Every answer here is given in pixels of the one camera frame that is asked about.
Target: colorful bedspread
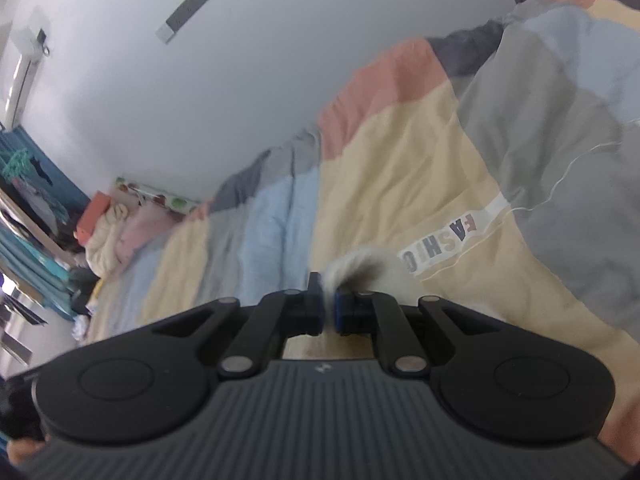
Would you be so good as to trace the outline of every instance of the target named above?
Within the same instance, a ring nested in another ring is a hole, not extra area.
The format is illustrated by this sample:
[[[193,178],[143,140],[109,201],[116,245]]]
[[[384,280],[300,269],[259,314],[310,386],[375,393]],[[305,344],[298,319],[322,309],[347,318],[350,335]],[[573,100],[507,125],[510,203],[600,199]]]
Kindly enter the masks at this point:
[[[140,250],[90,340],[382,246],[425,291],[597,355],[617,416],[640,389],[639,120],[640,13],[616,1],[407,41]]]

